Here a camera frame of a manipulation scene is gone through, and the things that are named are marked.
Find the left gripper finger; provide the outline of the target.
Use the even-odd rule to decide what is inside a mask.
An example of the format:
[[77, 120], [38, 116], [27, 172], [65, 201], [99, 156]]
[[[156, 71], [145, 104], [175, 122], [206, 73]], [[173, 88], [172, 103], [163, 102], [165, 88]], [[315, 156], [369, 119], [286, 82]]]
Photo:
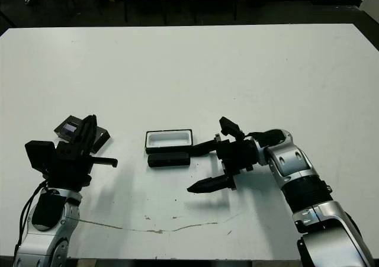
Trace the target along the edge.
[[88, 152], [95, 153], [94, 143], [97, 136], [97, 117], [92, 114], [88, 116]]
[[82, 155], [87, 135], [89, 117], [85, 117], [75, 131], [75, 147], [77, 154]]

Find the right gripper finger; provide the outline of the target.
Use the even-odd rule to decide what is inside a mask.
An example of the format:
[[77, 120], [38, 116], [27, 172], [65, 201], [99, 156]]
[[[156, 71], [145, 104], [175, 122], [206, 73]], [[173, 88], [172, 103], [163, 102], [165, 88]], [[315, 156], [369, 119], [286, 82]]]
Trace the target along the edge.
[[205, 178], [197, 181], [187, 188], [188, 192], [195, 194], [211, 193], [229, 187], [229, 178], [226, 175], [215, 178]]
[[212, 139], [200, 144], [193, 145], [191, 148], [191, 157], [199, 157], [209, 154], [217, 149], [218, 141]]

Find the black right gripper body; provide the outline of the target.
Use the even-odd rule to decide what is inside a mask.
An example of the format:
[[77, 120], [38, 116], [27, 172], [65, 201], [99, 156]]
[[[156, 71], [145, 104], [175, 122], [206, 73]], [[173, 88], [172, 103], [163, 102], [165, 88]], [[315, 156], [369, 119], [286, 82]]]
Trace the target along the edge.
[[249, 133], [243, 140], [222, 140], [219, 134], [215, 136], [216, 155], [221, 160], [224, 175], [214, 179], [214, 190], [229, 188], [236, 189], [234, 176], [246, 169], [251, 171], [253, 165], [258, 162], [258, 153], [253, 140], [253, 134]]

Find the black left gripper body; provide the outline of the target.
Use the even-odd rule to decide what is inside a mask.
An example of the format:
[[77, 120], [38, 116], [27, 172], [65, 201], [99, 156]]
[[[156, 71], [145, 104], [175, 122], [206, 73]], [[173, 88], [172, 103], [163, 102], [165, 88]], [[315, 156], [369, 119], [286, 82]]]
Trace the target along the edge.
[[92, 156], [91, 147], [90, 143], [58, 142], [56, 158], [47, 176], [48, 186], [81, 190], [91, 183], [90, 173], [94, 165], [117, 167], [118, 160], [115, 158]]

